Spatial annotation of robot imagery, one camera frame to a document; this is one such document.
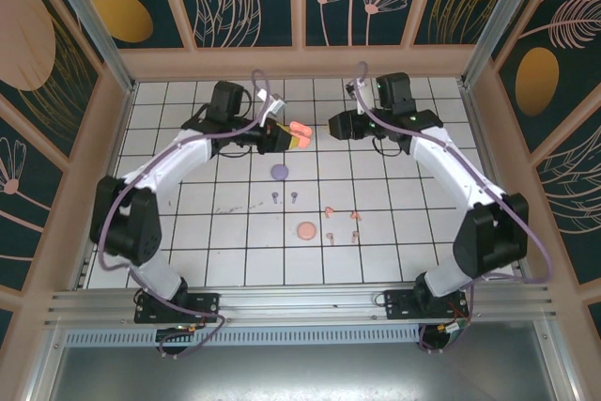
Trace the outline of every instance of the black mounting bracket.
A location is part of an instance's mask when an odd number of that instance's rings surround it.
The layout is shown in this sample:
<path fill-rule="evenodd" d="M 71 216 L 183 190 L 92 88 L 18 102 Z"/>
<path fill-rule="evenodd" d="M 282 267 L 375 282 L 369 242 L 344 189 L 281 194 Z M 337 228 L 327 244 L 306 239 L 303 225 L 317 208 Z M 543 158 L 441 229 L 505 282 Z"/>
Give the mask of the black mounting bracket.
<path fill-rule="evenodd" d="M 219 313 L 219 293 L 189 293 L 181 307 L 206 314 Z M 167 307 L 146 292 L 140 293 L 135 303 L 133 322 L 136 324 L 199 324 L 215 323 L 215 317 L 200 318 Z"/>
<path fill-rule="evenodd" d="M 386 290 L 384 308 L 388 319 L 453 319 L 454 306 L 463 316 L 468 316 L 466 296 L 460 291 L 442 298 L 433 298 L 424 309 L 415 295 L 415 290 Z"/>

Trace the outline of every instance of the orange circle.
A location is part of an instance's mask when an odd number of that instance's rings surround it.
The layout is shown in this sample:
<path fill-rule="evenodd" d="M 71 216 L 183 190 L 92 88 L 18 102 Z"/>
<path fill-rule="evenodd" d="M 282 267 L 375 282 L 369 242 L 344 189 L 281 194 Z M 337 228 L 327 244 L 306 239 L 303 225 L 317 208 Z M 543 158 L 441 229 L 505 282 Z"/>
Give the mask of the orange circle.
<path fill-rule="evenodd" d="M 309 222 L 300 223 L 297 227 L 297 235 L 300 239 L 314 239 L 317 234 L 316 225 Z"/>

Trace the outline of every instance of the white grid mat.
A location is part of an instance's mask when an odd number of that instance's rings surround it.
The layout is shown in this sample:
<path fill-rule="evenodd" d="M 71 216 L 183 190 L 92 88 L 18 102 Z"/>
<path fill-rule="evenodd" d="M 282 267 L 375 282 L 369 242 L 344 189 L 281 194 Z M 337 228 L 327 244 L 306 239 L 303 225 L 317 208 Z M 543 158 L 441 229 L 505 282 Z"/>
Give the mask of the white grid mat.
<path fill-rule="evenodd" d="M 236 83 L 254 92 L 251 82 Z M 200 104 L 210 101 L 214 85 L 141 84 L 116 173 L 127 174 L 163 149 Z M 328 119 L 355 107 L 343 80 L 276 80 L 271 88 L 288 102 L 285 122 L 311 125 L 315 140 L 308 149 L 285 154 L 215 157 L 175 187 L 160 206 L 162 252 L 189 286 L 406 282 L 451 254 L 463 214 L 426 170 L 405 154 L 382 157 L 371 139 L 330 137 Z M 455 79 L 413 78 L 411 90 L 418 110 L 438 113 L 480 168 Z M 247 107 L 244 103 L 242 112 Z M 254 108 L 260 104 L 251 105 L 248 117 Z M 390 141 L 382 143 L 385 152 L 398 150 Z M 239 151 L 232 145 L 224 152 Z M 286 181 L 271 178 L 276 163 L 288 167 Z M 277 204 L 272 193 L 279 194 Z M 325 207 L 335 210 L 329 219 Z M 361 221 L 350 219 L 353 210 Z M 305 221 L 317 228 L 309 241 L 296 236 Z M 124 270 L 106 273 L 95 260 L 93 253 L 84 288 L 136 286 Z"/>

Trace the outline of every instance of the purple disc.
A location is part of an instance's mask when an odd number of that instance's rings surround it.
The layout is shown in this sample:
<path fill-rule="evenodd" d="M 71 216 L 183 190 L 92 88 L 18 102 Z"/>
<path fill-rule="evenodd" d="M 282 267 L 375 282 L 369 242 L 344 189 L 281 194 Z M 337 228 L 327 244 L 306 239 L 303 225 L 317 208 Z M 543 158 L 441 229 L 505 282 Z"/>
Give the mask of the purple disc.
<path fill-rule="evenodd" d="M 271 168 L 271 176 L 274 180 L 285 180 L 288 177 L 288 168 L 283 164 L 276 164 Z"/>

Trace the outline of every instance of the pink disc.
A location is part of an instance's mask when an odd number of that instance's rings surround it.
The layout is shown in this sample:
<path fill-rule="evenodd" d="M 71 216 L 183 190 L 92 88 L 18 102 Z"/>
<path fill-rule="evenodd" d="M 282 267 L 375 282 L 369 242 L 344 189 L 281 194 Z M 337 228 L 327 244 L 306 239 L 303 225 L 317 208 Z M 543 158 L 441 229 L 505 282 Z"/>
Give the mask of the pink disc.
<path fill-rule="evenodd" d="M 313 223 L 300 223 L 299 227 L 297 228 L 297 235 L 300 239 L 313 239 L 316 236 L 316 233 L 316 225 Z"/>

